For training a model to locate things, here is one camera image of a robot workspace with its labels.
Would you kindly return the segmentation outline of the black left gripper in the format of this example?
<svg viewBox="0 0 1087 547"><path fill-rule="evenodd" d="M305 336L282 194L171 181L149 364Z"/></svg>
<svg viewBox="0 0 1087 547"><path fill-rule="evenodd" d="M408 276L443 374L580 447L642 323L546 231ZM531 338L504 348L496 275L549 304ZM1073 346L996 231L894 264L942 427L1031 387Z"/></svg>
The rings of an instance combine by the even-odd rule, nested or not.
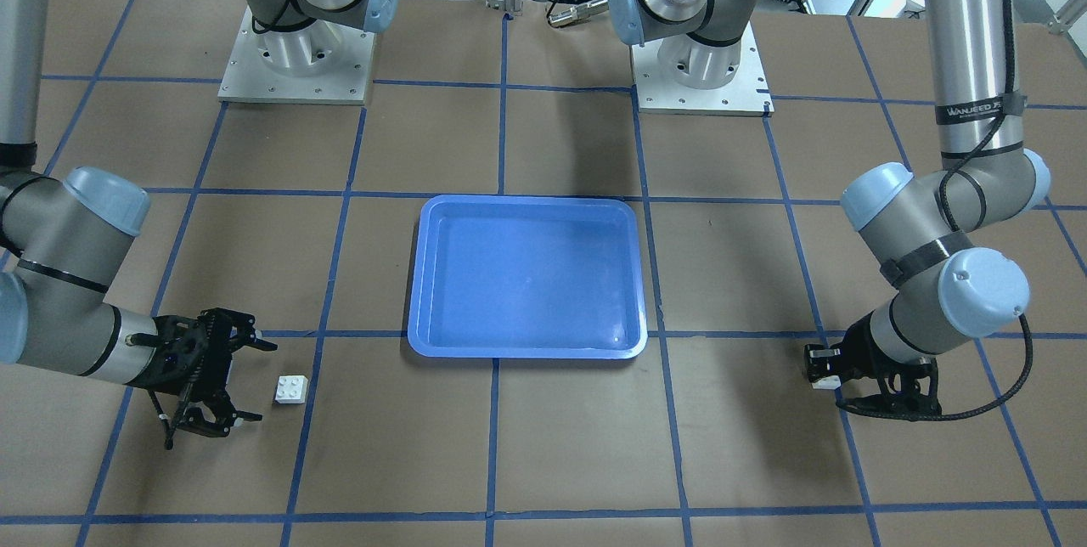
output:
<svg viewBox="0 0 1087 547"><path fill-rule="evenodd" d="M875 312L851 325L837 348L809 343L805 346L808 381L837 375L846 381L873 378L880 391L866 397L836 401L836 407L862 418L886 420L938 420L936 363L901 363L882 351L876 339L880 323Z"/></svg>

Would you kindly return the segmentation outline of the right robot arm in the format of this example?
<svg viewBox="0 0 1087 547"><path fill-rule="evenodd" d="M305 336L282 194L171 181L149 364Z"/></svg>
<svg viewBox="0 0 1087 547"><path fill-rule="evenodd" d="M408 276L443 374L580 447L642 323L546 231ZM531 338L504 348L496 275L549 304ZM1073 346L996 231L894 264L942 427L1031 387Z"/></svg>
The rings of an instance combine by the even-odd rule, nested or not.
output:
<svg viewBox="0 0 1087 547"><path fill-rule="evenodd" d="M247 0L220 98L362 104L397 1ZM228 437L262 419L233 405L233 355L275 345L229 308L147 316L105 302L150 195L100 167L34 171L46 4L3 0L3 248L17 261L3 272L3 362L172 395L173 412L155 405L167 448L178 431Z"/></svg>

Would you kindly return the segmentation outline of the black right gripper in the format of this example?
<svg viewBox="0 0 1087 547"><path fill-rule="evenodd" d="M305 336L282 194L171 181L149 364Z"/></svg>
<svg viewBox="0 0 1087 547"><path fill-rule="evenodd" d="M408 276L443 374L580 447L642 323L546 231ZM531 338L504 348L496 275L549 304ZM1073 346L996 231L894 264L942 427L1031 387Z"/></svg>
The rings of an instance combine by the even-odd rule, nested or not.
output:
<svg viewBox="0 0 1087 547"><path fill-rule="evenodd" d="M225 308L210 308L195 319L160 315L153 319L160 339L150 365L146 369L146 389L159 408L158 393L180 398L191 385L188 403L225 409L233 405L228 393L232 353L242 348L276 351L276 343L264 341L257 330L255 316ZM164 448L174 447L176 431L193 432L203 437L228 437L235 426L261 420L260 413L228 411L207 420L201 408L191 407L167 421Z"/></svg>

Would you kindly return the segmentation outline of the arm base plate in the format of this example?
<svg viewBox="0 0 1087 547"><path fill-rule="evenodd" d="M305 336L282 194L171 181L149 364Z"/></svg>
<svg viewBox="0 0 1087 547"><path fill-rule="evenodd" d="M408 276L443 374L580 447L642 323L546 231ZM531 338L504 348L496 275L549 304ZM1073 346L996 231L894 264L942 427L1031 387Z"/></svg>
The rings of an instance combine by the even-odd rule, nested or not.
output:
<svg viewBox="0 0 1087 547"><path fill-rule="evenodd" d="M630 47L638 110L645 114L769 116L769 90L753 27L726 47L686 35Z"/></svg>
<svg viewBox="0 0 1087 547"><path fill-rule="evenodd" d="M245 104L365 105L377 35L323 20L263 30L246 10L217 97Z"/></svg>

